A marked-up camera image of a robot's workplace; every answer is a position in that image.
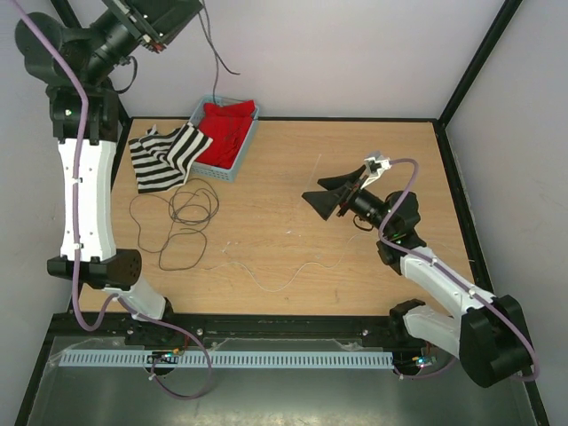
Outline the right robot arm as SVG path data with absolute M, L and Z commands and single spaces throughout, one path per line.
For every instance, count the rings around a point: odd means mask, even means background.
M 446 309 L 441 314 L 415 300 L 397 305 L 388 324 L 390 339 L 407 345 L 416 338 L 437 346 L 459 360 L 483 388 L 508 378 L 535 380 L 540 365 L 520 303 L 469 282 L 434 253 L 415 230 L 421 217 L 409 186 L 385 199 L 368 191 L 391 165 L 389 160 L 369 161 L 352 173 L 320 179 L 320 190 L 302 195 L 323 219 L 352 212 L 371 225 L 378 232 L 383 263 Z

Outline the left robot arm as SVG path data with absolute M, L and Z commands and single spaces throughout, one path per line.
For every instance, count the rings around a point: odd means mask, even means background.
M 199 1 L 108 1 L 87 28 L 68 28 L 42 12 L 22 13 L 15 41 L 27 72 L 46 83 L 53 135 L 64 172 L 65 232 L 47 272 L 107 293 L 156 343 L 172 341 L 177 322 L 167 298 L 142 276 L 135 249 L 117 248 L 111 223 L 111 180 L 119 122 L 117 91 L 103 82 L 139 46 L 161 52 L 201 11 Z

